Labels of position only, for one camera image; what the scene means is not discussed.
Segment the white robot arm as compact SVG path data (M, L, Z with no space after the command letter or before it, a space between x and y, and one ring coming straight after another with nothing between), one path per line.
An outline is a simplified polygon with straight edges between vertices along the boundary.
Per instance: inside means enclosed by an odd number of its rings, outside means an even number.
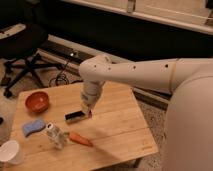
M106 55L82 62L85 112L107 81L171 95L165 118L162 171L213 171L213 58L176 58L114 64Z

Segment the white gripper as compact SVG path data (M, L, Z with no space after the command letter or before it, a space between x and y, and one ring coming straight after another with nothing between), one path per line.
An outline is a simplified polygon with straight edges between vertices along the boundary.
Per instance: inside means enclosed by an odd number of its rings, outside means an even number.
M101 97L103 90L103 82L84 81L81 92L82 112L86 115L91 115L91 109L96 105Z

